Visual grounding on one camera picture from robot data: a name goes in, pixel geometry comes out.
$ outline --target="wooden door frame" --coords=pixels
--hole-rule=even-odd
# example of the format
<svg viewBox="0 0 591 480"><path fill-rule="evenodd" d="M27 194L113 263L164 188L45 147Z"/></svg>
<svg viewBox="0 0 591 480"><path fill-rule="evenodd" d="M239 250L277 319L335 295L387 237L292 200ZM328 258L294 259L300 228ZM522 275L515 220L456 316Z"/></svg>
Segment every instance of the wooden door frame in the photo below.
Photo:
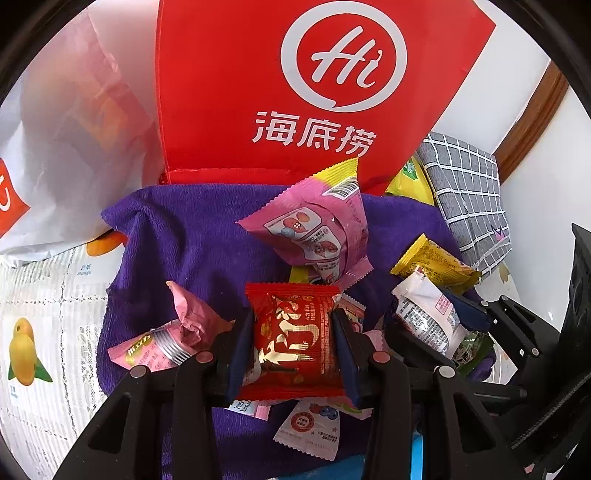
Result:
<svg viewBox="0 0 591 480"><path fill-rule="evenodd" d="M544 133L568 89L568 81L550 61L523 114L494 152L501 183L511 175Z"/></svg>

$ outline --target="barcode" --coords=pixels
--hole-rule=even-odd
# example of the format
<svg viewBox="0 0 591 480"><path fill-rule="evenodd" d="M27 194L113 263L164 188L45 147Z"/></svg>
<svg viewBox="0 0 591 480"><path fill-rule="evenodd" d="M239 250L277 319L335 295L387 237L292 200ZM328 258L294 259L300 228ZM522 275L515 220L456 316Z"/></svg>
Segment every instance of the barcode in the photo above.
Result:
<svg viewBox="0 0 591 480"><path fill-rule="evenodd" d="M354 195L359 191L359 183L356 177L348 177L342 182L338 183L329 190L326 190L322 195L332 195L341 200L348 199L351 195Z"/></svg>

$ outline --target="blueberry illustration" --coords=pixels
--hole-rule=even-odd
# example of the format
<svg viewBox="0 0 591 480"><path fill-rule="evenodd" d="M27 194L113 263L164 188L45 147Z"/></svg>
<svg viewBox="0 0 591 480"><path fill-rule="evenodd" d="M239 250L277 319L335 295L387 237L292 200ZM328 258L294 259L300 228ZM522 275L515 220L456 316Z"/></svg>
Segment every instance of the blueberry illustration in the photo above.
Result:
<svg viewBox="0 0 591 480"><path fill-rule="evenodd" d="M339 412L336 411L335 408L331 408L328 415L327 415L327 418L329 420L336 420L338 418L338 416L339 416Z"/></svg>
<svg viewBox="0 0 591 480"><path fill-rule="evenodd" d="M281 235L286 238L294 238L296 236L296 233L291 228L287 228L285 226L281 229Z"/></svg>

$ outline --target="gray checkered cloth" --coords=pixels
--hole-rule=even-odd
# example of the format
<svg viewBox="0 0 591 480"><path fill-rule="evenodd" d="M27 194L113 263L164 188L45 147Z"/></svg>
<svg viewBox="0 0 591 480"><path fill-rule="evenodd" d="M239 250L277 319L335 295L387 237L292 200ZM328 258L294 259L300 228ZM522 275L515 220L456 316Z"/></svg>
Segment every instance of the gray checkered cloth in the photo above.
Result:
<svg viewBox="0 0 591 480"><path fill-rule="evenodd" d="M417 153L464 262L485 278L511 250L495 157L435 132Z"/></svg>

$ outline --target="yellow mango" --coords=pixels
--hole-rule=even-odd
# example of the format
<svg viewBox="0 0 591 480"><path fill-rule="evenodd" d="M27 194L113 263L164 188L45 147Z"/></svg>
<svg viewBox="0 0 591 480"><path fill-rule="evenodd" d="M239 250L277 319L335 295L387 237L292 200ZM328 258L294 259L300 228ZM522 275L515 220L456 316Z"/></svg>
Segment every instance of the yellow mango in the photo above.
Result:
<svg viewBox="0 0 591 480"><path fill-rule="evenodd" d="M33 327L25 317L21 317L17 320L17 322L14 324L14 330L12 331L12 336L15 337L22 334L27 335L33 341L33 343L35 343Z"/></svg>
<svg viewBox="0 0 591 480"><path fill-rule="evenodd" d="M16 335L10 342L8 352L14 376L23 385L31 385L35 379L37 361L33 340L28 335Z"/></svg>
<svg viewBox="0 0 591 480"><path fill-rule="evenodd" d="M92 242L88 242L86 244L86 253L89 257L99 257L114 250L120 244L125 245L126 243L127 237L124 234L116 230L111 230L95 238Z"/></svg>

